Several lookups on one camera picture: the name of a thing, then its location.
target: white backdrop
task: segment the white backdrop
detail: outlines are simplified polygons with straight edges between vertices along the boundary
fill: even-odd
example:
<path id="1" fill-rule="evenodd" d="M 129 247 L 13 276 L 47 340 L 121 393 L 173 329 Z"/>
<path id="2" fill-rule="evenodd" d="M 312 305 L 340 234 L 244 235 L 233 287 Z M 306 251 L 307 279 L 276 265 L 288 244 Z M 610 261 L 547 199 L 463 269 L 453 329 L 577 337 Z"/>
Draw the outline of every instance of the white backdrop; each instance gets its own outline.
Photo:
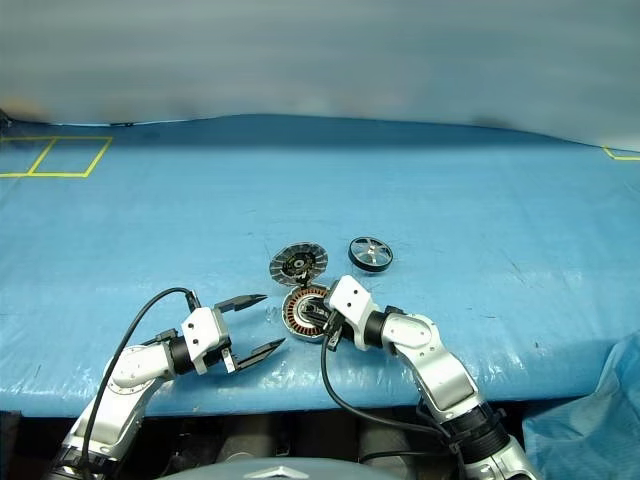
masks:
<path id="1" fill-rule="evenodd" d="M 0 0 L 0 108 L 480 124 L 640 150 L 640 2 Z"/>

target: blue plastic sheet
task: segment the blue plastic sheet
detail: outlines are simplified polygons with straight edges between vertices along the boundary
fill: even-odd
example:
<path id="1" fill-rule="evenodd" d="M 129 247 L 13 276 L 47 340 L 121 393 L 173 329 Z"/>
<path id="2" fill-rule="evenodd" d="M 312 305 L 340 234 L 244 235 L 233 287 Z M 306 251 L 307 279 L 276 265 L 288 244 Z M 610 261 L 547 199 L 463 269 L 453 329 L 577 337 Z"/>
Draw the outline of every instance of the blue plastic sheet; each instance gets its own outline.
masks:
<path id="1" fill-rule="evenodd" d="M 6 135 L 1 171 L 24 176 L 0 177 L 2 409 L 78 415 L 135 313 L 174 285 L 208 305 L 269 295 L 225 317 L 239 356 L 287 341 L 237 375 L 217 365 L 178 378 L 149 415 L 335 407 L 319 346 L 288 335 L 280 306 L 289 289 L 268 271 L 299 241 L 329 254 L 318 282 L 349 273 L 380 305 L 431 317 L 490 400 L 591 393 L 611 346 L 638 328 L 640 162 L 601 148 L 505 130 L 279 116 L 16 124 Z M 362 235 L 394 250 L 383 274 L 349 261 L 349 242 Z M 182 298 L 168 298 L 133 341 L 186 314 Z M 329 371 L 359 406 L 418 399 L 408 370 L 382 351 L 343 342 Z"/>
<path id="2" fill-rule="evenodd" d="M 640 478 L 640 332 L 613 347 L 593 394 L 529 416 L 524 433 L 546 480 Z"/>

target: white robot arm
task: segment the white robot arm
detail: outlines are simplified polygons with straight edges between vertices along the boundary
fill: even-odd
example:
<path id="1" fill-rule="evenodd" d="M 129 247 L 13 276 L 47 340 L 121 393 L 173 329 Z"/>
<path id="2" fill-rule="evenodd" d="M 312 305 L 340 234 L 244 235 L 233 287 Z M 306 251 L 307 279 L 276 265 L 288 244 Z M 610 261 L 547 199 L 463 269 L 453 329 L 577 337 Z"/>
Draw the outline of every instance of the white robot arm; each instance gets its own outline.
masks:
<path id="1" fill-rule="evenodd" d="M 333 285 L 324 303 L 334 322 L 345 322 L 353 330 L 357 348 L 385 348 L 411 369 L 431 415 L 457 444 L 468 479 L 541 480 L 464 365 L 444 347 L 432 320 L 394 307 L 380 311 L 350 275 Z"/>
<path id="2" fill-rule="evenodd" d="M 241 310 L 264 298 L 264 295 L 244 295 L 214 308 L 197 306 L 181 324 L 183 336 L 177 336 L 173 331 L 173 334 L 159 335 L 145 345 L 127 347 L 100 399 L 90 432 L 88 462 L 82 459 L 81 452 L 96 398 L 67 434 L 53 468 L 45 478 L 110 478 L 131 446 L 147 403 L 164 382 L 192 370 L 202 375 L 219 360 L 224 362 L 228 373 L 233 373 L 267 358 L 284 339 L 267 343 L 253 350 L 248 358 L 236 361 L 222 316 L 223 312 Z"/>

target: yellow tape line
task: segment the yellow tape line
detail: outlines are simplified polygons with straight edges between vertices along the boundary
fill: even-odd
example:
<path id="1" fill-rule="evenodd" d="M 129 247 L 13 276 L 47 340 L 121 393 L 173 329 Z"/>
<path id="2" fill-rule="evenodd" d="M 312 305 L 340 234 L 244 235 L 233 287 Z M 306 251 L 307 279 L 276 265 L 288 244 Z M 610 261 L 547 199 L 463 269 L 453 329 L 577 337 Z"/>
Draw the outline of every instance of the yellow tape line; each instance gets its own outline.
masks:
<path id="1" fill-rule="evenodd" d="M 42 160 L 44 160 L 44 157 L 47 156 L 47 154 L 51 151 L 51 149 L 53 148 L 53 146 L 57 142 L 58 142 L 58 138 L 57 137 L 53 137 L 51 139 L 49 144 L 46 147 L 44 147 L 44 150 L 42 150 L 42 152 L 40 152 L 40 155 L 38 155 L 38 158 L 36 158 L 36 161 L 33 162 L 33 165 L 31 165 L 31 168 L 27 172 L 27 176 L 31 175 L 33 172 L 36 171 L 36 168 L 38 168 L 38 165 L 40 165 L 42 163 Z"/>
<path id="2" fill-rule="evenodd" d="M 107 142 L 104 144 L 104 146 L 100 149 L 100 151 L 98 152 L 98 155 L 95 156 L 95 158 L 93 159 L 93 161 L 89 164 L 89 168 L 87 168 L 84 173 L 82 174 L 82 176 L 84 178 L 87 178 L 89 175 L 91 175 L 91 172 L 93 172 L 93 169 L 96 168 L 96 165 L 98 164 L 98 162 L 100 160 L 102 160 L 103 155 L 105 154 L 105 152 L 109 149 L 109 147 L 111 146 L 111 142 L 113 141 L 113 137 L 109 137 L 109 139 L 107 140 Z"/>
<path id="3" fill-rule="evenodd" d="M 48 136 L 48 137 L 0 137 L 0 142 L 11 141 L 41 141 L 49 140 L 46 147 L 40 152 L 36 161 L 29 168 L 27 172 L 7 172 L 0 173 L 0 178 L 22 178 L 22 177 L 55 177 L 55 178 L 87 178 L 96 168 L 98 162 L 102 160 L 102 157 L 111 146 L 113 137 L 80 137 L 80 136 Z M 84 172 L 37 172 L 36 170 L 49 154 L 58 140 L 104 140 L 105 144 L 102 146 L 98 154 L 91 160 L 91 163 Z"/>
<path id="4" fill-rule="evenodd" d="M 613 151 L 611 151 L 609 147 L 602 146 L 602 149 L 604 150 L 604 153 L 609 155 L 609 157 L 611 157 L 613 160 L 631 161 L 631 162 L 640 161 L 640 155 L 616 155 L 615 153 L 613 153 Z"/>

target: copper coil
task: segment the copper coil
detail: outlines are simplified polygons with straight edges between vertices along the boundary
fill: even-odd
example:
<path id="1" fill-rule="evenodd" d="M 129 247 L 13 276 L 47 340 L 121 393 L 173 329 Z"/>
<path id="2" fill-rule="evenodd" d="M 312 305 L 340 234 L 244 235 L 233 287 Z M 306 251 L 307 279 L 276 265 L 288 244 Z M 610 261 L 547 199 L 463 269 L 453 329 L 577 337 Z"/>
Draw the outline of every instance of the copper coil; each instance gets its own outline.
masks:
<path id="1" fill-rule="evenodd" d="M 301 337 L 307 337 L 304 339 L 314 340 L 322 335 L 322 328 L 316 327 L 299 318 L 299 312 L 297 312 L 298 305 L 301 301 L 310 297 L 324 298 L 327 295 L 327 290 L 324 287 L 316 285 L 310 285 L 306 288 L 296 288 L 285 299 L 283 306 L 283 320 L 285 325 L 292 332 L 297 333 Z"/>

